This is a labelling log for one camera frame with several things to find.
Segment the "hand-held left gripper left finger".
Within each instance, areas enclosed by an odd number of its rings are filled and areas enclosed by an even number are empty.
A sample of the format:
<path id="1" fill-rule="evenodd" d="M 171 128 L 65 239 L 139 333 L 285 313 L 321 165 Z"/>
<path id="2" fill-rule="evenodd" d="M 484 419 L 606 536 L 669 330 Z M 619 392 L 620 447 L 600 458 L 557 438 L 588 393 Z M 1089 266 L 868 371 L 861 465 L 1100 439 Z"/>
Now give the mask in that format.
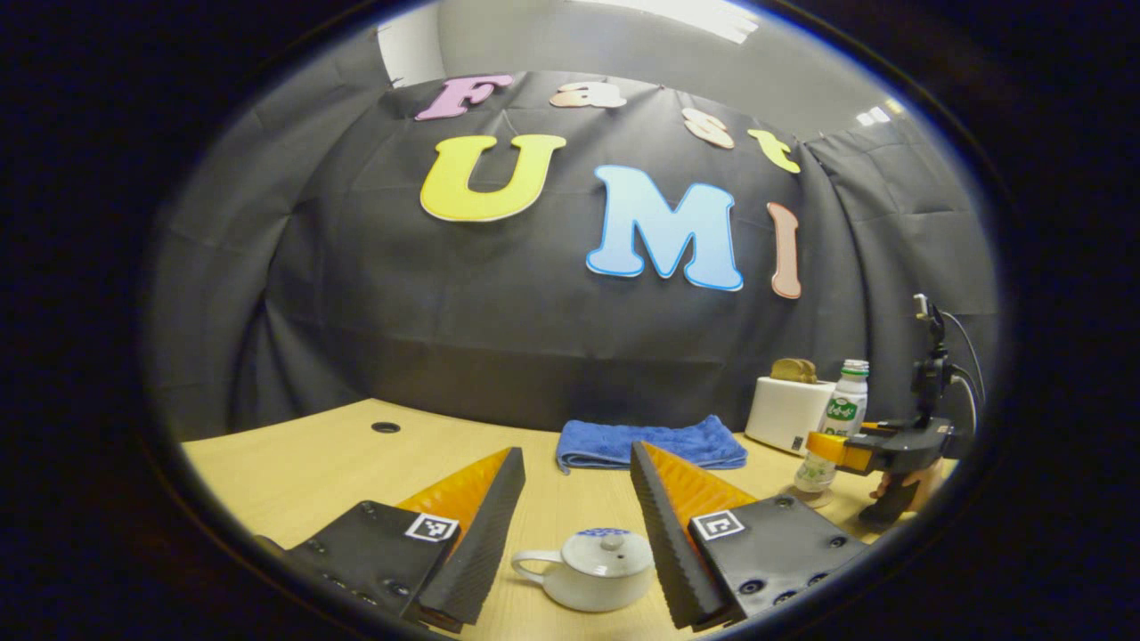
<path id="1" fill-rule="evenodd" d="M 394 506 L 360 500 L 294 547 L 256 543 L 373 620 L 459 633 L 479 620 L 524 486 L 524 452 L 508 447 Z"/>

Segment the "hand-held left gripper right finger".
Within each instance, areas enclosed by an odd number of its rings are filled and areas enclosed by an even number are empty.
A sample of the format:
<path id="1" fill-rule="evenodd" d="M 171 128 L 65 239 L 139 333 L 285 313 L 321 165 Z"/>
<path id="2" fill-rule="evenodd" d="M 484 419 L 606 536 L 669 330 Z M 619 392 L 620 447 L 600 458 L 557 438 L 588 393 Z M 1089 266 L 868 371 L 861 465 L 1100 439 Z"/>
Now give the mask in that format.
<path id="1" fill-rule="evenodd" d="M 868 554 L 863 539 L 785 492 L 755 498 L 651 443 L 633 443 L 630 459 L 676 628 L 762 620 Z"/>

